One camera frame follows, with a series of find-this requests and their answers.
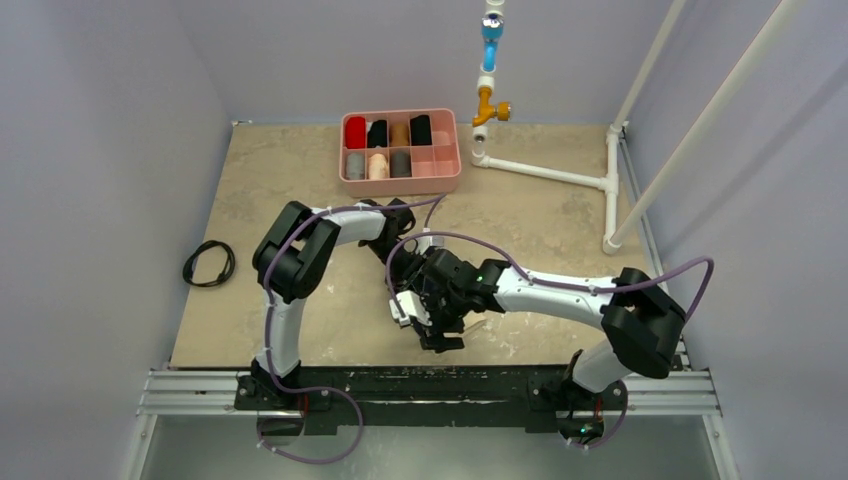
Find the pink divided organizer tray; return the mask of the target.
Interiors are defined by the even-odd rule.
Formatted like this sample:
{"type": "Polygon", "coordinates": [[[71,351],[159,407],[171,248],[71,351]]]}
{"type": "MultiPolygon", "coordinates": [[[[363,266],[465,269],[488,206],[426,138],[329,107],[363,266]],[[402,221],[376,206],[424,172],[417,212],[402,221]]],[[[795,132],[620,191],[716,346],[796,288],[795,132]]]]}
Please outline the pink divided organizer tray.
{"type": "Polygon", "coordinates": [[[338,174],[354,198],[448,193],[461,172],[450,109],[352,112],[340,121],[338,174]]]}

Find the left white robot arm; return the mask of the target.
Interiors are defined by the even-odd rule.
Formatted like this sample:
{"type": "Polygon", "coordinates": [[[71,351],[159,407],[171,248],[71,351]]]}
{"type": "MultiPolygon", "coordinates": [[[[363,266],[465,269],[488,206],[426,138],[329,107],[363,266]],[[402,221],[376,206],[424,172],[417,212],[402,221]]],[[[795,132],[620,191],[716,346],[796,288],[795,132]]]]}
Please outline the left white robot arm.
{"type": "Polygon", "coordinates": [[[250,374],[240,380],[240,394],[284,409],[309,393],[299,381],[299,338],[307,298],[320,285],[336,247],[356,243],[369,248],[389,269],[387,285],[396,297],[390,311],[402,327],[422,338],[429,331],[423,310],[419,272],[430,247],[420,241],[412,251],[400,241],[416,225],[411,205],[395,198],[387,205],[364,200],[351,206],[315,209],[289,202],[253,255],[252,265],[267,304],[260,350],[250,374]]]}

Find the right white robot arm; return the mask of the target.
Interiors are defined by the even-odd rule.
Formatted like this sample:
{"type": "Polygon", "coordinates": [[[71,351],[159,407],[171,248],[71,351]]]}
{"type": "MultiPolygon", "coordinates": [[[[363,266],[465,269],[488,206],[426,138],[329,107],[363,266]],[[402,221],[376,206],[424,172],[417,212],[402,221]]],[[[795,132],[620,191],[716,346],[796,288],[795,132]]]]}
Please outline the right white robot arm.
{"type": "Polygon", "coordinates": [[[467,314],[525,312],[573,320],[603,332],[588,350],[577,351],[561,380],[540,388],[561,405],[584,407],[631,373],[665,379],[686,323],[683,308],[641,270],[586,278],[526,272],[506,260],[475,266],[445,249],[433,249],[410,283],[410,305],[399,317],[412,323],[425,350],[442,353],[462,343],[467,314]]]}

